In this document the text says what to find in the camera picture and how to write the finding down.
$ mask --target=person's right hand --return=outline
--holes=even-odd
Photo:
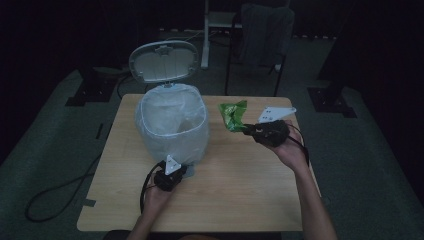
[[[301,135],[291,126],[292,122],[290,120],[285,120],[285,122],[290,130],[289,136],[298,142],[301,142]],[[308,166],[306,163],[305,154],[303,153],[301,147],[290,139],[286,139],[286,141],[278,147],[265,147],[273,151],[278,156],[280,161],[293,171]]]

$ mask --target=wooden table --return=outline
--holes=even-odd
[[[143,95],[122,99],[87,195],[81,231],[132,229],[140,215],[141,187],[155,161],[134,123]],[[247,100],[244,123],[257,123],[266,106],[290,107],[287,98],[203,96],[210,139],[196,174],[184,179],[157,220],[154,232],[301,231],[300,204],[293,172],[270,150],[242,133],[226,130],[220,103]],[[294,114],[291,119],[297,125]]]

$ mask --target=trash can lid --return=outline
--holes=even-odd
[[[192,76],[198,69],[198,59],[196,47],[189,42],[153,42],[131,53],[129,68],[138,81],[165,83]]]

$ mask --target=black chair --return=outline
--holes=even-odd
[[[233,59],[253,67],[270,67],[269,74],[280,64],[273,96],[277,95],[294,23],[294,12],[288,7],[289,4],[290,0],[249,1],[234,15],[230,30],[225,95],[228,95]]]

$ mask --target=green wrapper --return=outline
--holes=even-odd
[[[244,112],[246,111],[247,101],[243,100],[236,104],[223,103],[218,108],[224,120],[225,127],[231,132],[242,132],[246,127],[241,122]]]

